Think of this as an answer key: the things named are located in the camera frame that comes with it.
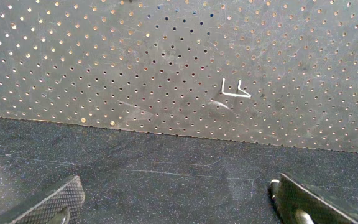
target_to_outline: perforated metal panel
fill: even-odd
[[[358,1],[0,1],[0,116],[358,152]]]

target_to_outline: gray pegboard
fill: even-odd
[[[0,116],[358,152],[358,1],[0,1]]]

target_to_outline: metal hook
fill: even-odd
[[[239,85],[237,86],[237,89],[241,92],[243,92],[245,95],[241,95],[241,94],[235,94],[235,93],[225,93],[224,92],[224,82],[226,81],[225,78],[222,79],[222,93],[223,95],[226,96],[234,96],[234,97],[245,97],[245,98],[251,98],[251,95],[249,93],[247,93],[244,90],[241,90],[240,86],[241,86],[241,80],[239,80]]]

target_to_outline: speckled black surface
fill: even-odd
[[[280,172],[358,206],[358,154],[0,119],[0,213],[76,174],[80,223],[280,223]]]

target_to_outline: round metal object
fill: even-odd
[[[358,152],[358,1],[0,2],[0,116]]]

